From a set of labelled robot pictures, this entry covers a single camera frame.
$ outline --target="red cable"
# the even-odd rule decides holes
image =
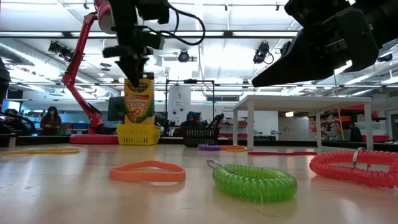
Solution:
[[[316,152],[248,152],[252,156],[314,156]]]
[[[327,178],[345,180],[370,187],[398,187],[398,153],[381,151],[360,151],[357,161],[361,164],[389,166],[388,172],[370,171],[353,167],[332,165],[353,163],[354,151],[327,152],[315,156],[310,169]]]

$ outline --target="black basket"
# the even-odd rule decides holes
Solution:
[[[184,146],[198,147],[200,144],[216,145],[220,128],[182,128]]]

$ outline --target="table leg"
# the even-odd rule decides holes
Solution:
[[[248,100],[248,149],[254,147],[254,101]]]
[[[233,129],[233,131],[232,131],[232,133],[233,133],[233,144],[234,144],[234,146],[237,146],[238,145],[238,110],[237,109],[235,109],[234,110],[234,116],[233,116],[233,127],[232,127],[232,129]]]
[[[321,111],[315,110],[315,127],[317,129],[317,146],[322,147]]]
[[[373,150],[373,129],[371,104],[365,103],[366,149]]]

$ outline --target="person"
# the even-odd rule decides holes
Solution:
[[[5,114],[18,115],[18,111],[15,109],[6,109]],[[19,136],[28,135],[26,125],[19,118],[13,116],[6,116],[5,122],[3,122],[5,128],[9,130],[9,133],[14,133]]]
[[[180,127],[181,128],[199,127],[199,122],[197,121],[197,116],[195,115],[195,112],[189,111],[187,114],[187,120],[182,122]]]
[[[58,130],[61,127],[61,117],[58,114],[56,107],[51,106],[47,110],[47,114],[43,116],[40,127],[43,129],[44,136],[58,135]]]
[[[354,123],[350,123],[349,128],[351,129],[350,140],[352,142],[363,142],[361,130],[359,130],[359,128],[356,127]]]

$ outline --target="metal key ring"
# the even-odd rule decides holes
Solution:
[[[232,173],[232,174],[235,174],[235,172],[234,172],[233,170],[231,170],[230,168],[226,167],[224,164],[222,164],[222,163],[220,163],[220,162],[218,162],[218,161],[215,161],[215,160],[213,160],[213,159],[208,159],[206,163],[207,163],[207,165],[210,166],[212,169],[215,169],[215,167],[212,167],[210,164],[216,164],[216,165],[218,165],[218,166],[224,168],[224,169],[227,170],[228,172],[230,172],[230,173]]]
[[[357,148],[357,149],[355,150],[354,156],[353,156],[353,167],[354,167],[354,168],[356,168],[356,161],[357,161],[358,154],[359,154],[360,151],[366,151],[366,149],[365,149],[364,147],[359,147],[359,148]],[[371,165],[368,164],[366,170],[369,170],[370,167],[371,167]]]

